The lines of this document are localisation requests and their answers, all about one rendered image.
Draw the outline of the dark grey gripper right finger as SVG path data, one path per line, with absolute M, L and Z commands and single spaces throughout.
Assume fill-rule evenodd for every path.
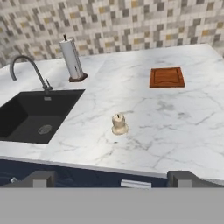
M 169 187 L 216 187 L 215 183 L 202 180 L 190 171 L 168 171 L 167 179 Z

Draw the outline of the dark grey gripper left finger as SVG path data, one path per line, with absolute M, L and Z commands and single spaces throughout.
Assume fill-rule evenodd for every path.
M 55 186 L 54 171 L 34 171 L 23 180 L 8 184 L 8 187 L 47 188 Z

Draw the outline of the dark blue cabinet front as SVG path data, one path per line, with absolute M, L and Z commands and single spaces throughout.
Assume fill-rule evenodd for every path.
M 167 187 L 167 178 L 6 159 L 0 159 L 0 186 L 9 184 L 13 178 L 23 180 L 35 171 L 56 172 L 56 187 L 120 187 L 123 180 L 147 182 L 152 187 Z

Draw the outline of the cream candle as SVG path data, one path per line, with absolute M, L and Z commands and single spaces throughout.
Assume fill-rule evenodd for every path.
M 125 121 L 125 117 L 122 113 L 118 113 L 112 116 L 112 132 L 115 135 L 122 135 L 129 131 L 129 126 Z

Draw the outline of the black sink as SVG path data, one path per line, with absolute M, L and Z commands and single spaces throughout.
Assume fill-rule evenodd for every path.
M 0 141 L 48 144 L 83 93 L 20 92 L 0 107 Z

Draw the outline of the brown wooden cutting board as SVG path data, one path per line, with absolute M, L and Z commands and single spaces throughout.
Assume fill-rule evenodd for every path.
M 180 67 L 152 68 L 150 70 L 151 88 L 183 88 L 184 76 Z

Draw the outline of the grey curved tap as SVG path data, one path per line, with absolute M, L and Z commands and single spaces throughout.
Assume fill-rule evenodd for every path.
M 40 82 L 41 87 L 46 94 L 49 94 L 51 91 L 53 91 L 52 85 L 49 83 L 48 80 L 44 80 L 44 77 L 39 71 L 37 64 L 34 62 L 34 60 L 30 56 L 27 56 L 27 55 L 23 55 L 23 54 L 15 55 L 10 59 L 9 72 L 10 72 L 10 77 L 14 81 L 18 79 L 16 75 L 16 64 L 18 60 L 24 60 L 24 63 L 29 67 L 29 69 L 25 70 L 26 72 L 25 76 L 28 76 L 29 74 L 34 74 L 38 78 L 38 81 Z

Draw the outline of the white paper towel roll holder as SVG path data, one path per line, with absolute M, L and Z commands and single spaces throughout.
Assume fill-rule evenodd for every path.
M 88 75 L 82 70 L 74 39 L 68 38 L 66 34 L 63 35 L 63 38 L 64 39 L 59 42 L 59 46 L 70 74 L 69 81 L 83 81 L 88 77 Z

